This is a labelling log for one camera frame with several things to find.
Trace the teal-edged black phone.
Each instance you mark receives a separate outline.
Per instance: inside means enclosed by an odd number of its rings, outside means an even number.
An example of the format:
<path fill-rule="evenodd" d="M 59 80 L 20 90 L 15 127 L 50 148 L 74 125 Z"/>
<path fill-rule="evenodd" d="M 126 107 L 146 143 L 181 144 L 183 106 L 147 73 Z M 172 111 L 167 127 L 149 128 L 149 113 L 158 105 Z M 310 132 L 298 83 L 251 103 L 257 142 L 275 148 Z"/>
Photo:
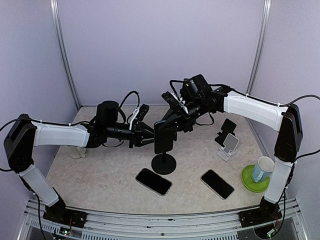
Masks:
<path fill-rule="evenodd" d="M 160 130 L 165 122 L 165 120 L 161 120 L 154 123 L 154 153 L 156 155 L 173 149 L 175 131 L 163 128 Z"/>

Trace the black folding phone stand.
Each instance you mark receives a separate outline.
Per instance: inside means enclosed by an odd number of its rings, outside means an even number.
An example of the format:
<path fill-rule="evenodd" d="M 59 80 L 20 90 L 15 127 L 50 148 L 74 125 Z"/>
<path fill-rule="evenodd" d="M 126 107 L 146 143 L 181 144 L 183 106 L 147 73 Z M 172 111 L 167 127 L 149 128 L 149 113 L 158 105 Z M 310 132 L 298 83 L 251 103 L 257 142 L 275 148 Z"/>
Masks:
<path fill-rule="evenodd" d="M 226 118 L 221 126 L 221 131 L 218 132 L 218 136 L 214 139 L 220 146 L 224 147 L 224 141 L 226 140 L 228 134 L 235 136 L 234 130 L 236 129 L 237 124 Z"/>

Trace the blue-edged black phone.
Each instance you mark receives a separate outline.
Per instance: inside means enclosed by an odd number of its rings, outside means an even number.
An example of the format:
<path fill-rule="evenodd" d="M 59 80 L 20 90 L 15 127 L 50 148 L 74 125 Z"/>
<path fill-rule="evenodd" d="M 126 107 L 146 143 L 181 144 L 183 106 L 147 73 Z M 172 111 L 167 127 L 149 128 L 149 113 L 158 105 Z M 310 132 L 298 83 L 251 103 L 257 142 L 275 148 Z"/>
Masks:
<path fill-rule="evenodd" d="M 188 78 L 184 78 L 183 79 L 183 83 L 182 83 L 182 87 L 179 91 L 180 93 L 180 97 L 187 103 L 190 101 L 190 96 L 189 96 L 189 92 L 188 89 L 186 87 L 186 83 L 188 83 L 189 79 Z"/>

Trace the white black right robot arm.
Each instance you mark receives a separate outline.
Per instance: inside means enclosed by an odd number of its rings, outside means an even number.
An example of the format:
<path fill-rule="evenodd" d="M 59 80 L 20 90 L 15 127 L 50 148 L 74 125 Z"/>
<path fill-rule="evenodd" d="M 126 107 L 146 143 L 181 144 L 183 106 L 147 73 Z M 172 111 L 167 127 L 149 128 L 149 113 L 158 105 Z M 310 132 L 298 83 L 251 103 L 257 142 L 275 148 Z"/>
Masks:
<path fill-rule="evenodd" d="M 289 176 L 296 162 L 303 139 L 299 107 L 296 104 L 272 103 L 240 93 L 227 85 L 216 89 L 207 83 L 202 74 L 182 81 L 180 95 L 165 92 L 161 96 L 169 104 L 160 126 L 156 128 L 155 140 L 160 135 L 174 136 L 177 132 L 191 132 L 196 120 L 207 113 L 235 114 L 264 124 L 278 133 L 274 146 L 275 167 L 270 182 L 256 210 L 256 218 L 266 222 L 275 212 L 275 206 L 289 184 Z"/>

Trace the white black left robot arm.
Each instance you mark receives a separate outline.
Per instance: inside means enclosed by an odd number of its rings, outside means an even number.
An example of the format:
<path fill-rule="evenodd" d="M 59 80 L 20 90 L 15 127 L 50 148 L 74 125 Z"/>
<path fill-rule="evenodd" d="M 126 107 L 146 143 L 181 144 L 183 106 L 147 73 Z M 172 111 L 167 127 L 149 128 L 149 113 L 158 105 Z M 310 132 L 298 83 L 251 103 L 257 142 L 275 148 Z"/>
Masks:
<path fill-rule="evenodd" d="M 71 146 L 95 149 L 107 143 L 109 138 L 128 141 L 130 148 L 151 144 L 154 142 L 154 130 L 143 122 L 149 109 L 146 104 L 138 106 L 130 123 L 118 122 L 118 115 L 124 112 L 112 100 L 100 103 L 93 119 L 80 123 L 49 123 L 21 114 L 11 120 L 13 126 L 3 143 L 9 170 L 19 175 L 26 186 L 50 208 L 50 214 L 57 221 L 66 222 L 70 218 L 70 211 L 35 166 L 33 148 Z"/>

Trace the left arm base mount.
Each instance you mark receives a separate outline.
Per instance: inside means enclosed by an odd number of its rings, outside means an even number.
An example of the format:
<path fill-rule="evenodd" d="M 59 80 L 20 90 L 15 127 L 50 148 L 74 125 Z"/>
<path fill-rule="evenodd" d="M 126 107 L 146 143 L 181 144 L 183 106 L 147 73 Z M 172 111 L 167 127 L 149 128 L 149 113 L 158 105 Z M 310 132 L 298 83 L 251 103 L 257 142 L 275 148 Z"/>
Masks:
<path fill-rule="evenodd" d="M 45 220 L 81 229 L 85 226 L 87 216 L 88 214 L 84 211 L 73 210 L 70 208 L 51 209 L 47 207 L 43 214 L 43 218 Z"/>

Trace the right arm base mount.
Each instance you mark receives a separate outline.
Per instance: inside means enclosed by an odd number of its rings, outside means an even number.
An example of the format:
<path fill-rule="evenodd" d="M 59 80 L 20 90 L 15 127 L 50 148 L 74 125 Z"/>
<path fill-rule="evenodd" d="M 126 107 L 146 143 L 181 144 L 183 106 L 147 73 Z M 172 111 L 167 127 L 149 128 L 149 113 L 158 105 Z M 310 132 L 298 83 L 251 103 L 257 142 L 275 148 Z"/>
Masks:
<path fill-rule="evenodd" d="M 268 223 L 283 217 L 279 208 L 270 210 L 261 207 L 240 211 L 238 215 L 242 228 Z"/>

